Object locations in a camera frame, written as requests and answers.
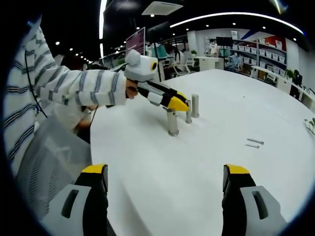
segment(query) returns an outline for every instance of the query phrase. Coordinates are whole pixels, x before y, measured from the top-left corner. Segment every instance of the white striped sleeve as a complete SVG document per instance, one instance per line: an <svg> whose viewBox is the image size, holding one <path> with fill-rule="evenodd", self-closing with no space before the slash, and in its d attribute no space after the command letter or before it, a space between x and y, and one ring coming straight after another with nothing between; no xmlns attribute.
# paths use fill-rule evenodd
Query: white striped sleeve
<svg viewBox="0 0 315 236"><path fill-rule="evenodd" d="M122 105L126 102L126 78L105 70L69 70L57 66L41 28L37 31L35 91L43 100L65 105Z"/></svg>

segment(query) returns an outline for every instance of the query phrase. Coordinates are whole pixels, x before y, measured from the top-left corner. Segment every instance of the ceiling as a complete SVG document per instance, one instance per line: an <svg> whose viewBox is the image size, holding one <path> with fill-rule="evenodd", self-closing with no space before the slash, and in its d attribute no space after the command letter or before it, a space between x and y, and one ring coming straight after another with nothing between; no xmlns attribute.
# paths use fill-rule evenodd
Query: ceiling
<svg viewBox="0 0 315 236"><path fill-rule="evenodd" d="M175 24L183 20L202 15L220 12L251 12L272 16L289 22L300 28L306 37L296 30L273 20L254 16L217 16L188 22L163 32L161 38L172 38L184 35L189 30L215 28L242 28L265 31L289 39L296 38L302 48L308 50L315 44L315 33L312 29L312 12L305 0L281 0L288 5L281 15L272 4L275 0L238 0L210 1L205 0L165 0L181 4L184 7L168 16L142 16L142 12L152 0L108 0L104 12L103 39L99 39L99 8L101 0L67 0L54 1L42 16L42 29L53 55L83 55L88 60L100 58L99 44L103 43L104 55L116 51L124 44L126 38L136 31L136 27L153 27L168 21Z"/></svg>

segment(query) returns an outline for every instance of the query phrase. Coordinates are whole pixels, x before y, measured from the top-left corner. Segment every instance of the metal peg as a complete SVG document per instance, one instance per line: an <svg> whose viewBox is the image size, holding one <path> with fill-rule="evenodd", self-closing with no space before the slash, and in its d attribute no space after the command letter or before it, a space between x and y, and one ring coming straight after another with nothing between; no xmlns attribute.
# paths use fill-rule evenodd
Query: metal peg
<svg viewBox="0 0 315 236"><path fill-rule="evenodd" d="M167 126L168 134L170 136L177 136L179 134L177 125L177 114L173 109L167 109Z"/></svg>
<svg viewBox="0 0 315 236"><path fill-rule="evenodd" d="M264 145L263 141L258 141L258 140L255 140L255 139L247 139L247 140L251 141L251 142L254 142L254 143L258 143L258 144Z"/></svg>
<svg viewBox="0 0 315 236"><path fill-rule="evenodd" d="M259 148L259 146L254 146L254 145L249 145L249 144L245 144L246 146L252 147L252 148Z"/></svg>
<svg viewBox="0 0 315 236"><path fill-rule="evenodd" d="M192 96L192 112L191 116L194 118L199 117L199 95L193 94Z"/></svg>
<svg viewBox="0 0 315 236"><path fill-rule="evenodd" d="M190 124L192 122L192 119L191 119L191 101L187 100L186 103L188 104L188 111L186 111L186 120L185 120L185 122L187 124Z"/></svg>

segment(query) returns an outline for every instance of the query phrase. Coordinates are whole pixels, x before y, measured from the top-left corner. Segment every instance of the led strip light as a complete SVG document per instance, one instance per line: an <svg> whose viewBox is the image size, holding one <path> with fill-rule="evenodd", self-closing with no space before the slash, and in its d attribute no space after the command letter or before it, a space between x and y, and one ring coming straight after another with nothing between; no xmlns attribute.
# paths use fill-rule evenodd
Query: led strip light
<svg viewBox="0 0 315 236"><path fill-rule="evenodd" d="M103 29L104 29L104 11L106 8L107 0L101 0L100 2L100 7L99 7L99 25L98 25L98 35L99 39L103 38ZM100 56L101 58L104 57L104 52L103 52L103 44L101 43L99 45L100 49Z"/></svg>
<svg viewBox="0 0 315 236"><path fill-rule="evenodd" d="M214 13L214 14L205 15L205 16L198 16L198 17L195 17L195 18L191 18L191 19L188 19L188 20L181 21L179 23L173 24L173 25L170 26L170 28L173 28L175 26L179 26L181 24L184 24L184 23L187 23L187 22L190 22L190 21L199 20L199 19L202 19L202 18L213 17L213 16L226 16L226 15L246 15L246 16L258 16L258 17L267 18L267 19L270 19L270 20L273 20L273 21L278 21L278 22L280 22L282 24L285 24L285 25L295 29L296 31L298 31L298 32L300 32L301 34L304 35L303 31L301 31L299 28L297 28L296 26L294 26L294 25L292 25L292 24L290 24L288 22L285 22L283 20L277 19L277 18L272 17L272 16L266 16L266 15L262 15L262 14L249 13L249 12L223 12L223 13Z"/></svg>

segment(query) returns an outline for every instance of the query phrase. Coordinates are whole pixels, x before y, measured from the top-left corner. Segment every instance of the black cable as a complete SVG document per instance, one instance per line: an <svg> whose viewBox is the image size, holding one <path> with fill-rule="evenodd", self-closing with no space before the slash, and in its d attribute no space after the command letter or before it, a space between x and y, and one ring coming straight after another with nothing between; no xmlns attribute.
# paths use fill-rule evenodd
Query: black cable
<svg viewBox="0 0 315 236"><path fill-rule="evenodd" d="M33 90L33 86L31 84L31 79L30 79L30 73L29 73L29 67L28 67L28 61L26 60L26 49L25 49L25 54L24 54L24 58L25 58L25 65L26 65L26 72L28 74L28 79L29 79L29 84L30 84L30 88L31 88L31 93L33 94L34 100L36 102L36 104L38 105L40 111L44 114L44 116L47 118L47 115L44 113L42 107L40 106L39 102L36 99L34 90Z"/></svg>
<svg viewBox="0 0 315 236"><path fill-rule="evenodd" d="M96 107L96 109L95 109L95 111L94 111L94 114L93 114L93 117L92 117L92 120L91 120L91 124L90 124L90 127L92 126L92 122L93 122L93 120L94 120L94 117L95 117L95 113L96 113L97 109L98 109L98 106Z"/></svg>

